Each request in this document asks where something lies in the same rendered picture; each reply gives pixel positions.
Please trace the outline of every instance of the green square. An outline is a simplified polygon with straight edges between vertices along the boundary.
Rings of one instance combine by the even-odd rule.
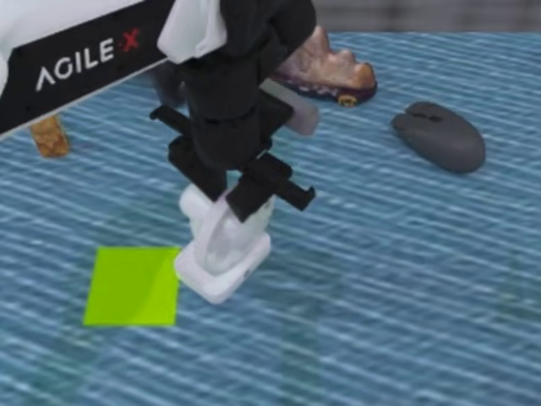
[[[177,314],[175,247],[100,247],[86,326],[172,326]]]

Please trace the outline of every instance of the gray computer mouse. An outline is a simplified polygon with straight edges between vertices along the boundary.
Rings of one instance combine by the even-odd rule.
[[[396,134],[420,156],[453,173],[471,173],[485,160],[483,136],[465,118],[418,101],[391,122]]]

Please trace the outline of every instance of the black bracket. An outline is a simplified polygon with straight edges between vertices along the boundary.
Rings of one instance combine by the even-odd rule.
[[[262,134],[263,145],[258,156],[238,168],[242,175],[237,186],[226,198],[233,213],[241,222],[256,213],[273,195],[300,211],[306,209],[315,197],[314,188],[305,190],[295,184],[291,180],[293,176],[291,166],[268,152],[272,146],[271,136],[291,117],[291,107],[263,91],[260,93],[261,119],[266,133],[269,134]],[[280,107],[282,114],[276,114]],[[169,160],[209,198],[216,200],[216,193],[208,187],[207,180],[213,170],[204,166],[194,153],[189,118],[166,106],[158,107],[150,114],[150,118],[158,119],[182,134],[169,145]]]

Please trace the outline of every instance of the red x letter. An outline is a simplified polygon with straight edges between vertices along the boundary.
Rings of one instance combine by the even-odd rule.
[[[134,28],[131,31],[127,31],[123,33],[124,40],[126,42],[124,43],[123,52],[128,52],[132,48],[137,49],[139,48],[139,43],[137,42],[137,36],[139,35],[139,29]]]

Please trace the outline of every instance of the blue tablecloth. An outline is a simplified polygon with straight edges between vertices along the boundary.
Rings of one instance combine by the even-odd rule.
[[[379,94],[277,136],[318,199],[278,205],[271,257],[223,306],[181,289],[176,327],[81,326],[98,245],[189,239],[148,84],[70,108],[64,159],[25,132],[0,144],[2,406],[541,405],[541,35],[331,39]],[[478,126],[481,171],[392,135],[416,100]]]

